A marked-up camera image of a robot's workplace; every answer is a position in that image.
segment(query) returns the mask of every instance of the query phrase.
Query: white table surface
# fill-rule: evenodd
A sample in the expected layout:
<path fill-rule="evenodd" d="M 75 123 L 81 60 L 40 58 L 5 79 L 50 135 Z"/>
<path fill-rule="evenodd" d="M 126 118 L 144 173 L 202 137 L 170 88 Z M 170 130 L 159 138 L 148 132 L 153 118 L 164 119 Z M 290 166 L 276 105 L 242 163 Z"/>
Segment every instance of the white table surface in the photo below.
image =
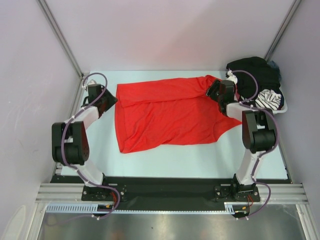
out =
<path fill-rule="evenodd" d="M 100 71 L 108 78 L 107 89 L 116 95 L 117 84 L 179 77 L 212 75 L 224 78 L 224 71 Z M 90 78 L 105 84 L 97 75 Z M 225 132 L 217 142 L 197 145 L 160 145 L 146 151 L 120 153 L 115 131 L 113 106 L 87 130 L 90 159 L 106 176 L 168 178 L 232 178 L 241 165 L 245 147 L 242 126 Z M 61 175 L 76 173 L 63 167 Z M 284 162 L 277 147 L 268 154 L 259 179 L 287 179 Z"/>

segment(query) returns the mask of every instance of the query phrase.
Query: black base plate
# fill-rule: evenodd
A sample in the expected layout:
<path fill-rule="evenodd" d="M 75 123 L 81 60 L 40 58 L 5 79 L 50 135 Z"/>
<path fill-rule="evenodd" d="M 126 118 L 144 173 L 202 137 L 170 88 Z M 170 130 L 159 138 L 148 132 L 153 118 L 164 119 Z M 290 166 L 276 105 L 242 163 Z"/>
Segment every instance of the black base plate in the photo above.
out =
<path fill-rule="evenodd" d="M 216 202 L 248 202 L 248 195 L 250 195 L 255 203 L 260 202 L 258 187 L 254 187 L 252 192 L 239 192 L 232 195 L 231 186 L 215 186 L 214 197 Z"/>
<path fill-rule="evenodd" d="M 120 202 L 126 200 L 126 186 L 125 185 L 117 185 L 110 186 L 115 188 L 120 193 Z M 82 191 L 81 200 L 82 201 L 91 201 L 91 202 L 100 202 L 100 201 L 113 201 L 113 197 L 110 195 L 112 190 L 101 188 L 101 187 L 89 187 L 84 186 Z"/>

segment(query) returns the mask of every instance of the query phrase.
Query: white wall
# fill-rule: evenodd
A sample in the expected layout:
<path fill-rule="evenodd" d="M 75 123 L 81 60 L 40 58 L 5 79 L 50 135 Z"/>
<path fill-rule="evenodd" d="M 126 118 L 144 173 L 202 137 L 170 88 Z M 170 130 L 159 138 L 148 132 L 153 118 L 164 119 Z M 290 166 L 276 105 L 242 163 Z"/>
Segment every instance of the white wall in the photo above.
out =
<path fill-rule="evenodd" d="M 273 60 L 283 76 L 288 111 L 277 116 L 287 161 L 302 182 L 320 229 L 320 1 L 304 1 Z"/>
<path fill-rule="evenodd" d="M 1 236 L 20 206 L 26 231 L 53 171 L 51 125 L 67 118 L 79 79 L 35 0 L 1 1 L 0 20 Z"/>
<path fill-rule="evenodd" d="M 83 71 L 224 70 L 264 57 L 293 0 L 47 0 Z"/>

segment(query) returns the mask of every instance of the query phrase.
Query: robotic arm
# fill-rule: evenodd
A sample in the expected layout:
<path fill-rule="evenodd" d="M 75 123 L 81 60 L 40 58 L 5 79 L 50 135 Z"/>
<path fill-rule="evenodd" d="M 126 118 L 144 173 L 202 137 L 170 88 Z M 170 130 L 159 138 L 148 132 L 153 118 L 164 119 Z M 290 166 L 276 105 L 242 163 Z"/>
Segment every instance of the robotic arm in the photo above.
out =
<path fill-rule="evenodd" d="M 88 97 L 84 99 L 81 107 L 88 106 L 103 91 L 104 86 L 101 84 L 89 84 L 87 86 Z M 69 164 L 74 165 L 85 179 L 90 182 L 101 185 L 104 180 L 104 174 L 97 169 L 94 163 L 89 159 L 89 144 L 86 130 L 90 125 L 98 120 L 103 113 L 110 109 L 118 100 L 107 90 L 103 96 L 92 106 L 71 122 L 64 139 L 64 153 Z M 56 122 L 52 125 L 52 157 L 55 162 L 65 165 L 62 158 L 62 136 L 66 127 L 66 122 Z M 85 182 L 87 187 L 95 187 Z"/>
<path fill-rule="evenodd" d="M 230 188 L 215 187 L 215 196 L 218 202 L 227 202 L 225 197 L 243 201 L 250 195 L 259 202 L 257 172 L 263 162 L 261 156 L 276 145 L 276 126 L 271 118 L 272 110 L 260 111 L 245 106 L 235 101 L 235 93 L 235 81 L 230 77 L 227 80 L 216 80 L 206 93 L 218 103 L 223 115 L 242 122 L 242 142 L 245 147 L 242 164 L 234 174 Z"/>

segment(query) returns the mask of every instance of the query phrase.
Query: red shirt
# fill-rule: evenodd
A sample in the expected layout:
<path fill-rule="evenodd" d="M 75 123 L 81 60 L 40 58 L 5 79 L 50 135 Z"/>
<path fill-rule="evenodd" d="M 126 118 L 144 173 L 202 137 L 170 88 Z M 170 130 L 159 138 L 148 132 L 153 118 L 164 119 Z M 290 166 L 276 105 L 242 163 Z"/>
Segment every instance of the red shirt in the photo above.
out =
<path fill-rule="evenodd" d="M 161 144 L 210 144 L 241 122 L 206 96 L 213 76 L 118 84 L 115 133 L 121 153 Z"/>

